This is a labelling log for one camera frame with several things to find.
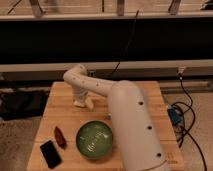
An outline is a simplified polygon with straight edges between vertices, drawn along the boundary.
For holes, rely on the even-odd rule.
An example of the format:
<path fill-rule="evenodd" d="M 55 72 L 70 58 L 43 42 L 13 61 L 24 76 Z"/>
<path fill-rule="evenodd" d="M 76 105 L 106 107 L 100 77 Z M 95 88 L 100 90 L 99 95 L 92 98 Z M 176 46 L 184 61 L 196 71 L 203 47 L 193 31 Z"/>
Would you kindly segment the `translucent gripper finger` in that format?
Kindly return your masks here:
<path fill-rule="evenodd" d="M 94 109 L 94 103 L 90 97 L 87 97 L 85 100 L 86 107 L 92 111 Z"/>

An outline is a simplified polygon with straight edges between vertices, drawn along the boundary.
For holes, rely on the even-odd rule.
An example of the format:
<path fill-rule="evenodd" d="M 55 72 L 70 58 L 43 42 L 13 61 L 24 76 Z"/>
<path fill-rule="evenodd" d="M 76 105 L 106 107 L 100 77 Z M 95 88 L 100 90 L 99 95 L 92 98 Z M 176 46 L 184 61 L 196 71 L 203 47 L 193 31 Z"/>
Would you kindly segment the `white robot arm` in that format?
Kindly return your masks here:
<path fill-rule="evenodd" d="M 105 96 L 112 127 L 125 171 L 171 171 L 146 96 L 133 82 L 92 78 L 87 69 L 75 65 L 63 75 L 74 90 L 74 99 L 84 102 L 88 91 Z"/>

